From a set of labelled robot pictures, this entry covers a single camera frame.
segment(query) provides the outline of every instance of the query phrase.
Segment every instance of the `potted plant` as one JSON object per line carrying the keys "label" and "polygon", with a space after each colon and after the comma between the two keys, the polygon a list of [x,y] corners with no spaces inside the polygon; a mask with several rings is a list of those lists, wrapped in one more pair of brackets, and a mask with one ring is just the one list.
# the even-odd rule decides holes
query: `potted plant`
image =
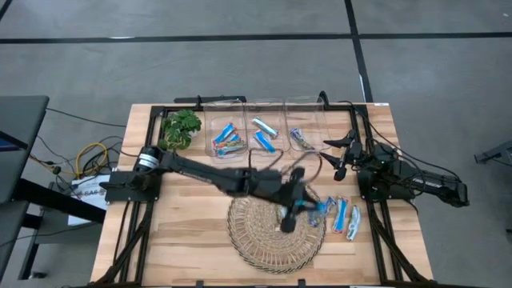
{"label": "potted plant", "polygon": [[180,110],[163,120],[164,139],[158,146],[164,150],[184,150],[201,130],[201,120],[192,110]]}

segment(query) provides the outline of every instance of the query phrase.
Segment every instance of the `woven basket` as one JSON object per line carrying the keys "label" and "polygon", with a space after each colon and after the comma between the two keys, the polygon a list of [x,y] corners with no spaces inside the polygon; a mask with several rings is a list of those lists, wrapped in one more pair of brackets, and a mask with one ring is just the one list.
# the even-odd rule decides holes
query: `woven basket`
{"label": "woven basket", "polygon": [[297,217],[293,233],[281,232],[280,220],[279,205],[252,197],[235,198],[227,218],[231,242],[240,256],[250,265],[274,274],[291,273],[307,265],[326,235],[325,219],[312,227],[307,213]]}

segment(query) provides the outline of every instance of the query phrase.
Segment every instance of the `clear plastic container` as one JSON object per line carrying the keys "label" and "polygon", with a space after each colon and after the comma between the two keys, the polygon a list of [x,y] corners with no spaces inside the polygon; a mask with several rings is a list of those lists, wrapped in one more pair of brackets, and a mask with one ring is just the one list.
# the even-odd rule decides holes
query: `clear plastic container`
{"label": "clear plastic container", "polygon": [[300,129],[302,136],[313,150],[321,151],[329,148],[323,142],[330,140],[323,107],[324,102],[319,96],[291,97],[285,100],[286,134],[294,158],[308,151],[291,137],[290,131],[294,128]]}
{"label": "clear plastic container", "polygon": [[[273,130],[278,132],[277,137],[272,138],[267,132],[260,129],[253,120],[259,118]],[[249,149],[253,150],[252,161],[271,162],[271,159],[279,152],[271,153],[262,149],[262,146],[254,138],[254,133],[261,130],[273,148],[287,152],[290,149],[290,140],[287,136],[286,117],[284,111],[284,101],[281,99],[262,99],[246,103],[246,123],[247,137],[249,139]]]}
{"label": "clear plastic container", "polygon": [[225,100],[204,103],[202,105],[205,112],[206,155],[214,157],[214,159],[243,160],[247,152],[247,145],[240,150],[231,151],[225,155],[218,155],[213,143],[214,139],[216,139],[230,123],[233,123],[236,127],[236,133],[247,143],[246,116],[242,102],[239,100]]}

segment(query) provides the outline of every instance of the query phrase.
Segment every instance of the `gray carpet floor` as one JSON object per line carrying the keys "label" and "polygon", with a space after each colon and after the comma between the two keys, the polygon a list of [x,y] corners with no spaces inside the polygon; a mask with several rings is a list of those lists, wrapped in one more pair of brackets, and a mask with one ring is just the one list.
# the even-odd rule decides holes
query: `gray carpet floor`
{"label": "gray carpet floor", "polygon": [[[353,2],[361,34],[512,31],[507,0]],[[0,21],[0,38],[349,32],[341,0],[13,0]],[[391,105],[403,149],[468,185],[467,208],[417,199],[434,277],[509,287],[512,167],[477,165],[473,155],[512,139],[512,38],[362,40],[362,51],[374,101]],[[126,123],[133,103],[320,90],[331,101],[363,101],[351,40],[0,44],[1,95],[45,94],[50,107],[104,122]],[[124,130],[49,112],[39,135],[73,157]],[[33,153],[53,158],[39,140]],[[23,176],[44,186],[54,180],[32,162]],[[99,232],[71,233],[74,241],[40,247],[34,269],[45,279],[17,280],[29,243],[18,241],[2,287],[87,283]]]}

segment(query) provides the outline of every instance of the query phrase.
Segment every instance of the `wooden tabletop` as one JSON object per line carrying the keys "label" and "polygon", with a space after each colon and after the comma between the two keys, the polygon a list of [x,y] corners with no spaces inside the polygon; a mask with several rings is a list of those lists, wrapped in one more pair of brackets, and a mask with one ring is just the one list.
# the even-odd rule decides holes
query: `wooden tabletop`
{"label": "wooden tabletop", "polygon": [[[122,144],[123,151],[137,154],[144,145],[150,108],[151,105],[147,104],[132,106]],[[398,138],[390,107],[368,104],[368,112],[375,128],[397,145]],[[344,137],[350,129],[349,114],[342,111],[329,111],[325,114],[330,137]],[[198,113],[198,116],[204,120],[202,113]],[[361,123],[359,127],[364,135]],[[203,129],[193,139],[190,148],[179,153],[195,161],[212,164],[212,158],[205,155],[204,130],[203,121]],[[155,130],[154,143],[157,132],[158,129]],[[330,148],[327,153],[340,155],[341,151]],[[286,153],[277,168],[289,165],[292,161],[291,153]],[[307,170],[315,170],[317,163],[313,161],[306,160],[303,166]],[[135,158],[121,155],[119,168],[131,170],[134,162]],[[231,165],[246,166],[246,162]],[[350,206],[357,204],[362,208],[362,223],[355,240],[348,242],[345,234],[331,233],[334,217],[331,213],[327,219],[325,241],[309,265],[292,274],[269,274],[246,264],[233,248],[226,224],[227,210],[231,202],[229,197],[214,186],[198,180],[179,174],[165,174],[160,199],[154,207],[142,284],[195,285],[197,280],[204,280],[205,285],[296,285],[301,278],[308,285],[379,284],[370,224],[366,205],[359,197],[356,174],[349,169],[342,182],[334,181],[333,175],[332,166],[324,165],[312,187],[320,198],[340,195],[349,199]],[[420,274],[432,278],[416,212],[404,201],[392,200],[388,201],[388,205],[398,246]],[[108,207],[91,281],[103,276],[112,264],[124,207],[124,202],[113,203]],[[139,219],[142,218],[144,210],[141,209]],[[120,247],[124,246],[126,240],[129,218],[130,211],[126,216]],[[392,279],[390,254],[384,243],[382,247],[388,278]],[[134,279],[137,256],[138,246],[132,253],[129,280]]]}

